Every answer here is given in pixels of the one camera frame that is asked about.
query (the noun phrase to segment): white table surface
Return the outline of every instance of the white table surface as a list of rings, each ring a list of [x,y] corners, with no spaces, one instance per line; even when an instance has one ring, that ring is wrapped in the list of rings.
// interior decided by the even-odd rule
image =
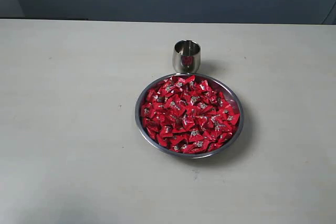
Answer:
[[[246,114],[221,154],[140,135],[173,45]],[[0,223],[335,223],[336,26],[0,20]]]

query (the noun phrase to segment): red candy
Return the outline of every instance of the red candy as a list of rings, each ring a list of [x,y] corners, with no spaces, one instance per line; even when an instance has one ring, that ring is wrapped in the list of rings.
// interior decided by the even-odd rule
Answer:
[[[237,131],[239,113],[195,76],[165,79],[150,89],[140,108],[148,136],[174,152],[198,154],[214,151]]]

